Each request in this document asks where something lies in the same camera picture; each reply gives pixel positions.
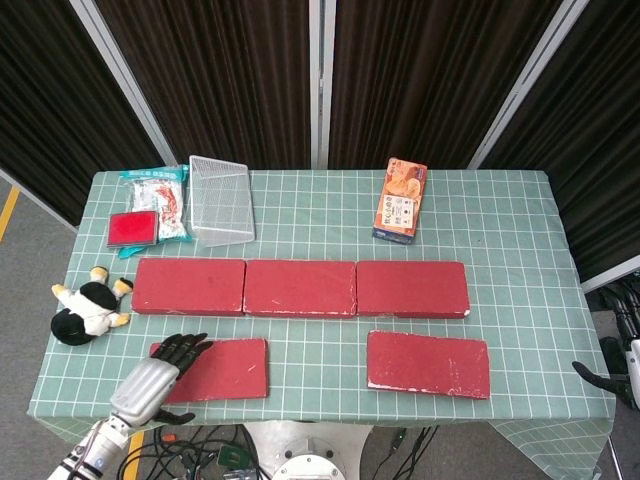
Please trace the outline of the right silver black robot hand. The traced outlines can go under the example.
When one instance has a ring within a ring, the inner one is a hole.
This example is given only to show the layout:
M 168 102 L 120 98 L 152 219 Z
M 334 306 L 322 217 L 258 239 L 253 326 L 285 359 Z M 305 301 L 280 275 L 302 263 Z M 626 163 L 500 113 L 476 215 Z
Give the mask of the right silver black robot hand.
M 639 409 L 639 292 L 629 282 L 602 287 L 600 296 L 614 313 L 620 339 L 603 337 L 600 347 L 609 377 L 573 361 L 576 373 L 590 385 L 613 393 L 632 410 Z

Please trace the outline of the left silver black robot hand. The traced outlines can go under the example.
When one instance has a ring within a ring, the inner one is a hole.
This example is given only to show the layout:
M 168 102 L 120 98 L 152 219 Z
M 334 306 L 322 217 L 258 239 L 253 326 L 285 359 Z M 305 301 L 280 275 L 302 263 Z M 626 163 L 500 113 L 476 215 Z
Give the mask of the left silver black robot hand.
M 213 346 L 206 333 L 174 334 L 137 364 L 110 398 L 110 416 L 129 428 L 149 422 L 185 425 L 195 414 L 175 414 L 163 408 L 178 381 L 198 357 Z

